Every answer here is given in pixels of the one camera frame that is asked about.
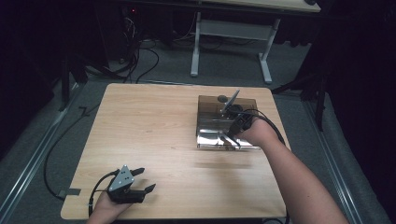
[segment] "person's left hand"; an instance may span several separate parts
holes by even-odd
[[[107,192],[103,191],[87,223],[111,223],[131,205],[131,203],[114,203]]]

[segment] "hand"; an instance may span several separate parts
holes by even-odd
[[[253,118],[251,127],[236,136],[247,140],[255,147],[263,147],[266,143],[279,141],[274,129],[267,122],[258,118]]]
[[[131,203],[114,203],[107,192],[103,191],[87,223],[111,223],[131,205]]]

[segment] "gray floor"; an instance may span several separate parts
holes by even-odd
[[[148,42],[145,45],[150,46],[153,43]],[[254,49],[256,48],[255,45],[260,45],[260,43],[254,43]],[[257,55],[236,49],[235,45],[223,44],[216,50],[203,49],[201,51],[200,75],[192,78],[189,75],[191,46],[175,45],[172,49],[169,49],[157,43],[153,50],[160,56],[159,64],[150,73],[142,77],[141,82],[166,81],[195,85],[248,86],[273,89],[294,79],[308,49],[309,46],[291,48],[288,44],[274,45],[268,58],[274,82],[272,85],[265,85]],[[156,62],[156,57],[150,51],[142,49],[140,53],[139,65],[132,80],[135,80],[138,74],[143,73]],[[111,82],[117,82],[117,80],[90,76],[90,81],[84,87],[78,88],[80,94],[70,105],[53,139],[60,137],[67,127],[80,118],[81,106],[93,108],[99,104],[106,85]],[[34,155],[46,130],[59,116],[58,109],[61,106],[59,85],[54,89],[54,92],[56,93],[55,98],[39,111],[21,135],[19,141],[0,163],[0,179],[2,180],[0,200],[2,202],[7,201],[8,194],[19,176],[23,174],[24,167]],[[334,184],[329,166],[327,166],[322,149],[323,144],[319,141],[318,132],[316,127],[312,125],[311,117],[307,111],[310,103],[301,102],[295,93],[288,91],[284,94],[275,95],[276,106],[282,118],[290,146],[293,152],[324,183],[340,207],[346,209],[343,200],[339,197],[340,191]],[[48,180],[51,187],[56,191],[69,187],[94,117],[95,113],[92,112],[88,117],[79,121],[62,137],[51,153]],[[390,223],[350,152],[336,116],[332,111],[329,97],[326,101],[323,128],[324,133],[321,134],[324,134],[328,147],[346,181],[354,205],[361,217],[361,222]],[[7,219],[8,223],[84,223],[84,221],[63,220],[60,217],[63,202],[53,198],[46,191],[42,166],[41,164],[37,170],[33,171],[33,178],[28,179],[30,184],[26,190],[21,191],[21,197],[16,198],[15,207],[11,207],[13,213]]]

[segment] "human arm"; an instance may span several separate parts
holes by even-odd
[[[260,147],[271,165],[293,223],[347,223],[329,191],[264,120],[237,135]]]
[[[131,203],[114,203],[110,200],[107,192],[103,191],[89,217],[87,224],[108,224],[112,223]]]

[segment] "light wood tabletop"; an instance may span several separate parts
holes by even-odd
[[[126,164],[146,168],[133,189],[157,184],[120,219],[284,217],[285,204],[260,149],[197,148],[198,96],[255,99],[289,146],[272,93],[265,88],[110,84],[62,208],[64,219],[87,219],[98,180]],[[105,189],[111,178],[98,189]],[[96,202],[100,192],[95,194]]]
[[[318,4],[310,6],[305,0],[202,0],[202,2],[240,5],[245,7],[265,7],[300,12],[320,12]]]

